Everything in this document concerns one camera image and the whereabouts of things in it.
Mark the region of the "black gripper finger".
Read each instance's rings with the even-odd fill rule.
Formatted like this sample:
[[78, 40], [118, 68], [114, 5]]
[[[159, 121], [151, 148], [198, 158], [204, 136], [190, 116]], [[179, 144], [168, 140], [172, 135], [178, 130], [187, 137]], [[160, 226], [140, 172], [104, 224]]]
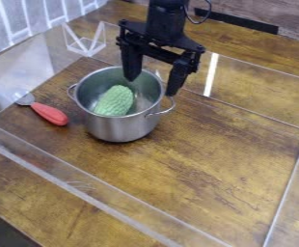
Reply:
[[143, 53], [138, 45], [122, 43], [122, 61], [124, 76], [130, 81], [134, 81], [142, 72], [143, 63]]
[[194, 59], [180, 58], [172, 64], [168, 74], [167, 96], [175, 96], [183, 87], [186, 79], [192, 72], [196, 72], [199, 63]]

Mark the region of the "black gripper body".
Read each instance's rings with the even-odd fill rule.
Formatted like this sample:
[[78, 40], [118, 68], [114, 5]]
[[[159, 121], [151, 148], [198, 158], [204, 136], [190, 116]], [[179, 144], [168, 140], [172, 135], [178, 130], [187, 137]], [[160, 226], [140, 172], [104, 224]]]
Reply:
[[118, 44], [138, 45], [143, 57], [148, 56], [168, 64], [180, 58], [200, 61], [206, 48], [184, 34], [186, 20], [202, 24], [206, 20], [194, 21], [187, 14], [190, 0], [150, 0], [144, 22], [122, 19]]

